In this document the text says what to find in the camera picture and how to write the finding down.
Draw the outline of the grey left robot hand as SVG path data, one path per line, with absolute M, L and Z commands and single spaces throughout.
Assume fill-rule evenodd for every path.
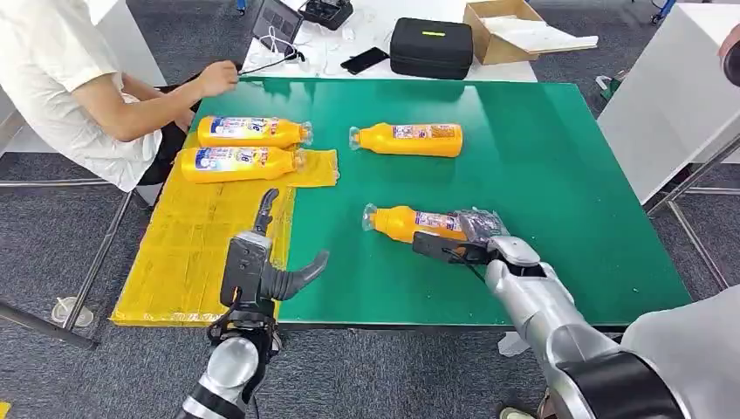
M 259 299 L 286 301 L 316 279 L 326 268 L 330 252 L 319 251 L 316 257 L 297 271 L 285 271 L 274 267 L 270 262 L 272 240 L 266 236 L 267 228 L 272 221 L 272 204 L 278 197 L 277 189 L 268 189 L 263 195 L 252 231 L 260 237 L 265 256 L 257 288 Z

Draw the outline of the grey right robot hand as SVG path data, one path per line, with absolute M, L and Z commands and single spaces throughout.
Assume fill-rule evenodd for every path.
M 455 214 L 469 243 L 497 253 L 516 266 L 529 267 L 541 262 L 528 243 L 510 234 L 495 211 L 472 208 L 457 210 Z

